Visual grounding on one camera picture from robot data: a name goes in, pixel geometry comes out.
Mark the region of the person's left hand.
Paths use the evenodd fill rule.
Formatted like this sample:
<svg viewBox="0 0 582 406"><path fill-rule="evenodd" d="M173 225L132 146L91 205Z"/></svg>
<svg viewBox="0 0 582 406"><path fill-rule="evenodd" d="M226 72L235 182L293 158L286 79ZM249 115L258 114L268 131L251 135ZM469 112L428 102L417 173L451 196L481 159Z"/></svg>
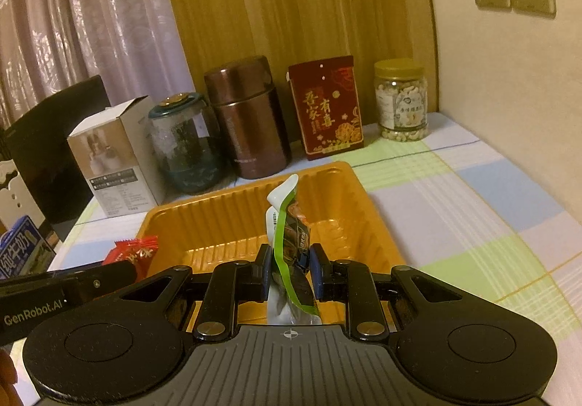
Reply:
<svg viewBox="0 0 582 406"><path fill-rule="evenodd" d="M10 355L0 349L0 406L22 406L23 402L16 391L18 374Z"/></svg>

